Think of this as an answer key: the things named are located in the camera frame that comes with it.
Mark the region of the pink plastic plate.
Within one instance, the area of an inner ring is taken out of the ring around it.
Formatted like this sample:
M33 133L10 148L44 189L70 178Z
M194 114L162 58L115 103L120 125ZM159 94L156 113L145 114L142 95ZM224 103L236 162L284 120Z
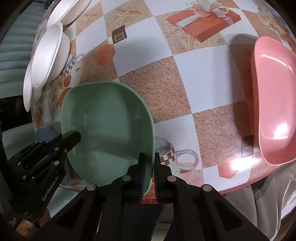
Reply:
M251 56L254 135L273 166L295 160L295 53L270 37L256 40Z

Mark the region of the green plastic plate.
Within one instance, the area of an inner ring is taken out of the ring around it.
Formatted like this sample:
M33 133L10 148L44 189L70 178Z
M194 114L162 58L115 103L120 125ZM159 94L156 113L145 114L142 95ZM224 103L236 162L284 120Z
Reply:
M145 162L144 193L152 183L155 134L152 115L130 87L113 81L78 85L67 92L61 106L61 131L81 134L68 160L88 184L104 186Z

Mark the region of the grey fabric cushion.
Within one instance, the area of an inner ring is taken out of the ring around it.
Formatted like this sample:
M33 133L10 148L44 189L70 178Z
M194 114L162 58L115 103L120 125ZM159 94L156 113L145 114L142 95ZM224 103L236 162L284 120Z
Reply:
M283 165L258 186L245 186L225 198L269 240L283 240L295 224L295 162Z

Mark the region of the white foam plate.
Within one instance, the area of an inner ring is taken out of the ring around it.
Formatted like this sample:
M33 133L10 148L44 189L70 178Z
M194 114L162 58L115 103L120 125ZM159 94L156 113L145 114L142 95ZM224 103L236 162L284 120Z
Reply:
M66 26L76 20L89 5L90 0L61 0L53 9L47 21L46 29L60 22Z

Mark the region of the patterned vinyl tablecloth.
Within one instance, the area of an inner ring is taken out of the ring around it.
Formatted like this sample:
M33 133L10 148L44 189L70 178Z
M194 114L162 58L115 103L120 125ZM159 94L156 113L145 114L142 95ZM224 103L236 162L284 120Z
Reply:
M88 1L65 27L70 55L32 105L36 128L60 131L65 95L94 109L102 82L127 85L152 114L159 152L190 184L227 192L275 172L253 146L250 57L257 38L295 49L295 34L266 1Z

